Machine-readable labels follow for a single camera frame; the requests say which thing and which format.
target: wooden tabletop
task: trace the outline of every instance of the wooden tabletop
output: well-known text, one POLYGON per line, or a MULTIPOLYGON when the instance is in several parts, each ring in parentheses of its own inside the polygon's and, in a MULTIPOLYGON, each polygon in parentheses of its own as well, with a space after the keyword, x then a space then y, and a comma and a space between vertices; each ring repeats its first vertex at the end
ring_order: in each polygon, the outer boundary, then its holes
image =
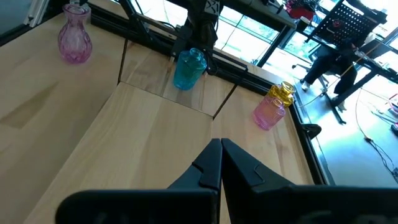
MULTIPOLYGON (((59 203, 81 190, 167 188, 211 138, 230 138, 292 182, 311 184, 290 115, 268 132, 252 121, 261 98, 238 88, 212 122, 205 113, 120 83, 25 223, 51 223, 59 203)), ((229 223, 224 195, 221 223, 229 223)))
POLYGON ((64 22, 57 16, 0 48, 1 223, 52 223, 59 202, 83 189, 166 188, 211 138, 312 184, 289 112, 263 131, 251 120, 262 96, 238 87, 212 121, 231 83, 207 75, 180 91, 169 59, 133 43, 114 91, 124 40, 87 24, 93 53, 70 65, 57 46, 64 22))
POLYGON ((91 57, 70 65, 64 24, 59 15, 0 48, 0 223, 22 223, 116 88, 124 40, 87 24, 91 57))
POLYGON ((209 143, 211 116, 120 83, 25 223, 83 189, 164 189, 209 143))

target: blue glass vase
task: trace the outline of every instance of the blue glass vase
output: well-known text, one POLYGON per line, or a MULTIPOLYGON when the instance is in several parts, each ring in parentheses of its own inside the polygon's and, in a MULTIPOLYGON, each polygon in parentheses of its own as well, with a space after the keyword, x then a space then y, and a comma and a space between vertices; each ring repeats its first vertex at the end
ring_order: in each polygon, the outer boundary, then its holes
POLYGON ((195 48, 180 53, 174 73, 174 85, 181 90, 191 89, 207 66, 203 53, 195 48))

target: black clamp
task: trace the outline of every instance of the black clamp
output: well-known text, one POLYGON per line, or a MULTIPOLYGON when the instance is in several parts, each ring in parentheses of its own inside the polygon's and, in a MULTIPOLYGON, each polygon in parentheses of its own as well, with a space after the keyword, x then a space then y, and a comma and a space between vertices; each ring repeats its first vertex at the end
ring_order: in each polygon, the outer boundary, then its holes
POLYGON ((308 134, 310 139, 315 138, 322 131, 321 126, 317 124, 302 124, 302 128, 308 134))

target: wooden table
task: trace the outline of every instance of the wooden table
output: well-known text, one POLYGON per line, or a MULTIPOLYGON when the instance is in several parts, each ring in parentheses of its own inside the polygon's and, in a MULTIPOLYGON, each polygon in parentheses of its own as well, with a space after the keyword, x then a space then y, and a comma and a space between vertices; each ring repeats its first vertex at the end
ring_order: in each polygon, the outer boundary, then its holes
POLYGON ((93 53, 69 65, 57 45, 64 23, 0 48, 0 223, 22 223, 116 88, 124 40, 87 25, 93 53))
POLYGON ((263 131, 251 121, 262 96, 238 87, 212 121, 232 84, 208 75, 179 91, 168 58, 136 44, 114 91, 124 40, 87 25, 93 54, 69 65, 57 48, 63 23, 57 16, 0 48, 1 223, 52 223, 62 199, 83 189, 165 188, 211 138, 230 138, 292 182, 312 184, 290 113, 263 131))

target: pink glass vase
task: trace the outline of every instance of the pink glass vase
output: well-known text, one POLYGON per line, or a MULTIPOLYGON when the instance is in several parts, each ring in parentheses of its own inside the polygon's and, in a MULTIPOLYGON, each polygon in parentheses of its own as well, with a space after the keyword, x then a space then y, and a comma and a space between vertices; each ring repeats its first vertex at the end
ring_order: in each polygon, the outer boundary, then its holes
POLYGON ((253 120, 260 128, 270 130, 285 114, 284 103, 280 99, 266 96, 253 111, 253 120))
POLYGON ((83 22, 90 15, 88 6, 66 4, 63 11, 68 21, 58 35, 58 47, 62 57, 70 63, 83 63, 91 55, 93 45, 83 22))

